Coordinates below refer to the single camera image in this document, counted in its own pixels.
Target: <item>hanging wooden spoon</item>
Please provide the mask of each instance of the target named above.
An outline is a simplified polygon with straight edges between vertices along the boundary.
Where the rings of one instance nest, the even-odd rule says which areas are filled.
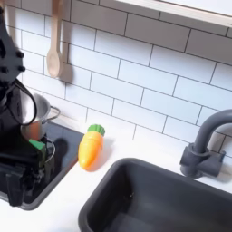
[[[63,0],[53,0],[51,48],[47,54],[48,72],[52,77],[60,76],[63,68],[60,52],[62,10]]]

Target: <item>pot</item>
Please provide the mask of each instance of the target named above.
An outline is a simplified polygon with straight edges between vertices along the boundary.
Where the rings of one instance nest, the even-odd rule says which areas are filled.
[[[34,93],[33,97],[37,106],[37,115],[33,123],[28,126],[21,126],[21,133],[28,140],[40,140],[47,132],[47,122],[56,119],[61,114],[61,111],[51,106],[41,95]],[[34,116],[34,105],[30,97],[23,92],[21,92],[21,103],[23,123],[27,123]],[[57,113],[55,116],[47,118],[51,109],[56,110]]]

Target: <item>countertop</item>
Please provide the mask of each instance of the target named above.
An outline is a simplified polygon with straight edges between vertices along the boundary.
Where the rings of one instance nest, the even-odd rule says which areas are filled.
[[[74,123],[63,116],[56,122],[81,132],[86,130],[86,125]],[[85,171],[77,163],[39,208],[24,211],[20,208],[11,208],[8,203],[1,200],[0,231],[79,232],[77,219],[82,206],[116,160],[137,158],[180,173],[180,157],[180,147],[173,149],[172,146],[170,150],[169,146],[162,148],[155,141],[152,146],[133,141],[113,141],[106,133],[99,162],[101,165],[93,167],[92,171]],[[231,172],[232,164],[226,160],[218,179],[204,177],[199,181],[232,193]]]

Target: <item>toy carrot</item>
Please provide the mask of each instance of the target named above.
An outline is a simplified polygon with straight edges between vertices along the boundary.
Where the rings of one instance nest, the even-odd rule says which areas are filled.
[[[101,125],[92,125],[83,136],[79,145],[78,159],[83,169],[91,167],[102,150],[105,129]]]

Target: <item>dark gray sink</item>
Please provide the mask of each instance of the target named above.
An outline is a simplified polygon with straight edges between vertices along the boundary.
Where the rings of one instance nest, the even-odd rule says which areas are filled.
[[[138,159],[114,163],[79,215],[82,232],[231,232],[232,195]]]

